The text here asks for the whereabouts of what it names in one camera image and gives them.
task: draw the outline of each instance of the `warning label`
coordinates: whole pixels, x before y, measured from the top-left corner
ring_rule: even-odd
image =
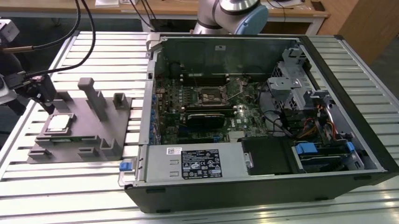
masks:
[[[218,150],[181,151],[181,177],[185,180],[221,177]]]

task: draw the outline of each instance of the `white label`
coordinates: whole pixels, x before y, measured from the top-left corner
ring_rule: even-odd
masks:
[[[180,155],[181,148],[166,148],[166,155]]]

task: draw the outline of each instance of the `motherboard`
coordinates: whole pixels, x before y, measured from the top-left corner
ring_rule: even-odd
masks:
[[[266,136],[256,103],[260,86],[244,76],[222,77],[214,83],[202,83],[194,76],[185,81],[160,78],[154,88],[160,144],[236,142]]]

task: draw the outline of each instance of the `aluminum table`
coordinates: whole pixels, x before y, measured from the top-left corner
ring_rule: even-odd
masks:
[[[90,32],[68,39],[50,65],[72,65],[84,57]],[[86,63],[52,74],[57,90],[72,97],[80,77],[92,77],[104,96],[124,92],[133,98],[124,158],[137,155],[142,94],[146,72],[146,33],[97,32],[94,52]],[[365,120],[399,161],[399,102],[361,62],[345,41],[330,36],[310,36],[334,76]],[[322,82],[314,71],[316,81]],[[333,200],[264,206],[197,210],[169,214],[144,214],[117,184],[118,161],[58,164],[26,164],[46,113],[32,101],[0,151],[0,223],[53,224],[200,224],[260,223],[294,224],[399,222],[399,177],[376,186],[365,186]]]

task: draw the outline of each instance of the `blue tab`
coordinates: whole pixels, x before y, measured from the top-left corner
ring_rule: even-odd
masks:
[[[133,170],[133,163],[132,162],[121,162],[118,164],[118,171],[132,171]]]
[[[294,149],[297,154],[317,153],[317,148],[313,143],[298,143]]]
[[[296,153],[297,153],[297,154],[304,153],[304,151],[301,150],[300,145],[294,146],[294,149],[296,149]]]
[[[354,151],[353,143],[350,143],[349,141],[346,142],[346,147],[348,147],[350,152]]]

